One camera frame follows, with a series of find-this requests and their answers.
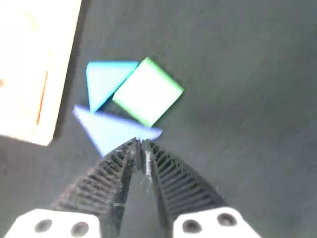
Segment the wooden block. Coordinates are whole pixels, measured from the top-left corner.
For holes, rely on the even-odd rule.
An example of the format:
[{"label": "wooden block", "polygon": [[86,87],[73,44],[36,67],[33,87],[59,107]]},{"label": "wooden block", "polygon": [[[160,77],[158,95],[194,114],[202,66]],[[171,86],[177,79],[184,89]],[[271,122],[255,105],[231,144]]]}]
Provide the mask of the wooden block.
[{"label": "wooden block", "polygon": [[80,5],[81,0],[0,2],[1,135],[51,142]]}]

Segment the foam block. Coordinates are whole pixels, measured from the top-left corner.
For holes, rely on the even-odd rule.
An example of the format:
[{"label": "foam block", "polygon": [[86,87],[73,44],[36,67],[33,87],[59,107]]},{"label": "foam block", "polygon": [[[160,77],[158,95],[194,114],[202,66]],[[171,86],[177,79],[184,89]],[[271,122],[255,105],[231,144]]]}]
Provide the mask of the foam block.
[{"label": "foam block", "polygon": [[152,140],[163,132],[162,129],[145,127],[112,114],[99,112],[92,114],[87,108],[79,105],[74,107],[73,113],[102,157],[134,137],[140,140]]},{"label": "foam block", "polygon": [[134,71],[137,62],[90,62],[86,69],[89,107],[94,113]]},{"label": "foam block", "polygon": [[146,57],[116,91],[113,100],[143,125],[152,126],[183,91]]}]

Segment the green square block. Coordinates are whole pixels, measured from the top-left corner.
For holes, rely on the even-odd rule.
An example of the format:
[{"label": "green square block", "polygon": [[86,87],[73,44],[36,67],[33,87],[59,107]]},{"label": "green square block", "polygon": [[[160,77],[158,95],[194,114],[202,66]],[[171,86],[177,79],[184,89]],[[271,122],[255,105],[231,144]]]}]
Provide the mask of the green square block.
[{"label": "green square block", "polygon": [[167,73],[145,57],[116,91],[113,100],[140,123],[152,126],[183,91]]}]

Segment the light blue triangle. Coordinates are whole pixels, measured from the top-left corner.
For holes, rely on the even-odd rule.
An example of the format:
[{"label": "light blue triangle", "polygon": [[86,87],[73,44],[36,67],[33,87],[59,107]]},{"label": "light blue triangle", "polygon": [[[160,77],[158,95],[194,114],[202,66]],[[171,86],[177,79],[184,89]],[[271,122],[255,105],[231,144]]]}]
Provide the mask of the light blue triangle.
[{"label": "light blue triangle", "polygon": [[135,70],[137,62],[90,62],[86,69],[90,111],[94,113]]},{"label": "light blue triangle", "polygon": [[112,114],[92,114],[87,108],[79,105],[75,105],[73,112],[102,157],[134,137],[152,140],[163,132],[162,129],[146,127]]}]

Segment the gray table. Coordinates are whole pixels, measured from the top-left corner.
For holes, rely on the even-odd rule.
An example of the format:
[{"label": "gray table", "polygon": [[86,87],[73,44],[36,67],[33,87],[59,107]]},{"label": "gray table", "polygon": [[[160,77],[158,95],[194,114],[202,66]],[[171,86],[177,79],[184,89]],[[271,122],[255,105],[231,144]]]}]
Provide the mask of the gray table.
[{"label": "gray table", "polygon": [[84,0],[54,141],[0,138],[0,235],[98,160],[72,115],[87,104],[87,63],[149,55],[186,89],[156,123],[157,142],[263,237],[315,237],[316,9],[313,0]]}]

